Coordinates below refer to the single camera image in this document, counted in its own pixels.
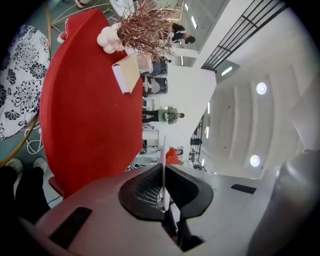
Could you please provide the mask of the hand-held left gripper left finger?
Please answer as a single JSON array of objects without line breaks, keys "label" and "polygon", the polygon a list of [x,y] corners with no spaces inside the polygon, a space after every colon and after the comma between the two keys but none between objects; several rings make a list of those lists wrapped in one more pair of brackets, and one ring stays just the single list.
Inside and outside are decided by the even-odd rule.
[{"label": "hand-held left gripper left finger", "polygon": [[[50,256],[180,256],[160,222],[139,220],[120,203],[119,190],[129,179],[146,171],[138,168],[89,183],[49,210],[37,224],[21,224]],[[92,212],[68,248],[50,239],[54,231],[78,208]]]}]

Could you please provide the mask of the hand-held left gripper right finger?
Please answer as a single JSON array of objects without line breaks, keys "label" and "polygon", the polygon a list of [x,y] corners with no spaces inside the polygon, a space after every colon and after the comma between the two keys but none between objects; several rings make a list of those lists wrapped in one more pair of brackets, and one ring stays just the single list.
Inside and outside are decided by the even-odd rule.
[{"label": "hand-held left gripper right finger", "polygon": [[266,170],[262,179],[250,179],[197,171],[177,164],[172,167],[210,185],[213,199],[201,216],[186,220],[191,234],[204,242],[186,252],[167,242],[165,255],[247,255],[252,235],[270,201],[278,169]]}]

